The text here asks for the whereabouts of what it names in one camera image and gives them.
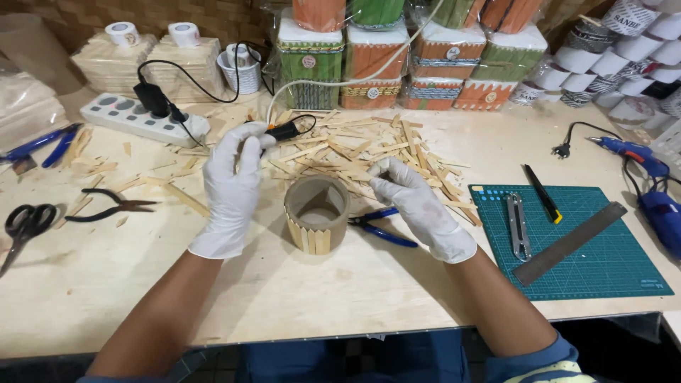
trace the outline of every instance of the wire cutter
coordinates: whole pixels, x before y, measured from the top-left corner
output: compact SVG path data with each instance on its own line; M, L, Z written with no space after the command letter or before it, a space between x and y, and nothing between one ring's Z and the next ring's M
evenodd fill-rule
M370 225L369 221L373 221L374 219L381 219L388 217L390 215L398 214L399 211L395 207L390 207L386 209L382 209L379 211L375 211L373 213L365 214L361 217L354 217L348 219L348 224L350 226L358 226L364 231L367 231L371 234L374 234L375 236L385 239L388 242L392 242L395 245L399 246L405 246L405 247L418 247L419 245L414 242L410 241L409 239L404 239L401 236L396 236L395 234L392 234L391 232L387 232L381 228L377 228L374 225Z
M158 202L152 202L152 201L126 201L126 200L121 200L120 197L118 197L113 191L106 190L106 189L83 189L81 190L82 193L98 193L98 194L104 194L106 196L109 196L115 203L118 204L116 207L112 207L111 209L102 211L99 214L92 215L90 217L74 217L74 216L68 216L64 217L67 221L72 221L72 222L94 222L94 221L99 221L104 218L109 218L112 215L118 213L119 211L144 211L148 213L153 213L154 210L148 209L146 207L140 207L142 205L152 205L152 204L157 204Z

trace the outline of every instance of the hand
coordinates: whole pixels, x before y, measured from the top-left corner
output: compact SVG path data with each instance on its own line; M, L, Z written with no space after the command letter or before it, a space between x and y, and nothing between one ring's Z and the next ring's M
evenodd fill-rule
M394 204L411 232L430 253L446 263L463 262L477 251L477 243L449 215L442 202L423 178L395 157L378 161L368 173L376 177L369 181L379 202ZM378 178L387 173L393 182Z
M260 195L260 153L276 143L266 130L265 123L245 123L230 130L212 150L204 165L210 220L189 245L191 253L210 259L241 255ZM243 141L236 173L234 162Z

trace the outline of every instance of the white cable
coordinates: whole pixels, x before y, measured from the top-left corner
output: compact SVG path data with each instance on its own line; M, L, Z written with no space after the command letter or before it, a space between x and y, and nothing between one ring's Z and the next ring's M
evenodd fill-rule
M294 85L298 85L298 84L310 84L310 85L319 85L320 87L347 87L348 85L362 84L363 82L367 82L367 81L369 81L369 80L373 80L374 78L378 77L378 75L381 74L381 73L383 73L383 71L384 71L387 67L389 67L390 64L392 64L393 61L397 60L397 57L402 53L403 50L407 49L407 48L411 45L411 42L412 42L412 41L416 40L416 38L421 34L421 32L423 31L423 29L426 27L426 25L428 25L428 23L430 23L430 21L432 20L432 18L435 16L435 12L437 12L437 10L440 9L440 6L441 6L442 3L444 3L444 2L445 2L445 0L440 0L440 2L437 3L437 6L436 6L435 9L432 11L432 13L431 13L430 16L428 17L428 19L426 19L426 22L418 29L418 31L416 31L416 33L414 33L413 36L411 36L411 39L409 39L409 41L406 42L405 45L403 45L402 48L400 48L400 50L398 50L397 52L395 52L395 55L394 55L393 57L391 57L390 60L388 60L387 63L385 63L385 65L384 65L381 69L379 69L376 73L372 74L372 75L369 76L369 77L362 78L362 79L360 79L360 80L352 80L352 81L336 82L336 83L319 82L319 81L311 81L311 80L296 80L296 81L291 81L291 82L289 82L288 84L286 84L286 85L284 85L283 87L281 87L281 89L279 89L279 90L274 94L274 96L272 96L272 101L270 102L270 106L269 106L268 109L267 109L267 120L266 120L266 121L269 123L269 121L272 120L272 111L274 110L274 103L275 103L275 101L276 101L276 98L277 98L282 92L284 92L286 89L288 89L288 88L290 88L290 87L292 87L292 86L294 86Z

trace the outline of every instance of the round sticker label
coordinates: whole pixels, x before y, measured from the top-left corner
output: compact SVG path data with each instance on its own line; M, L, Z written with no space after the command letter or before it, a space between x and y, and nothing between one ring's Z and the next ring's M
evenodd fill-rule
M450 48L447 51L447 60L454 60L455 58L459 57L459 54L461 53L461 50L459 47L455 46L453 48Z
M302 58L302 66L306 67L307 69L314 68L315 64L317 64L317 59L310 55Z
M368 92L366 92L366 96L369 97L370 99L377 99L381 95L381 92L379 91L378 88L371 88L369 89Z

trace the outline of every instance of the blue sleeve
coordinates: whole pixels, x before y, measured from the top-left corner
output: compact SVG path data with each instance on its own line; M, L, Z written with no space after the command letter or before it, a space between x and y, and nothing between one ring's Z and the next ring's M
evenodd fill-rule
M103 376L86 376L76 383L168 383L165 378L105 378Z
M594 380L582 374L577 365L577 349L558 334L558 339L547 348L510 358L489 358L486 361L486 375L489 383L563 380L570 378L580 382Z

